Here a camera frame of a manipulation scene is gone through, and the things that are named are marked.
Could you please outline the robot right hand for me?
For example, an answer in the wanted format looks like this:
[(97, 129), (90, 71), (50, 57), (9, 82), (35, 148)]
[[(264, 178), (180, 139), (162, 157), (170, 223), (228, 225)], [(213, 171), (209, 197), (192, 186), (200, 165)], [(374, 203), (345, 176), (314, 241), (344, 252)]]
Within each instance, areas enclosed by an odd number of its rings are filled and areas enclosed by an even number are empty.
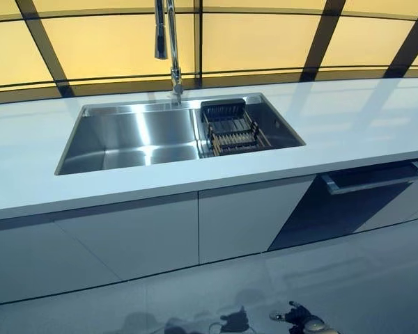
[(291, 309), (287, 313), (273, 311), (269, 318), (276, 322), (286, 322), (291, 325), (288, 329), (290, 334), (337, 334), (336, 329), (317, 315), (311, 313), (306, 307), (295, 302), (289, 301)]

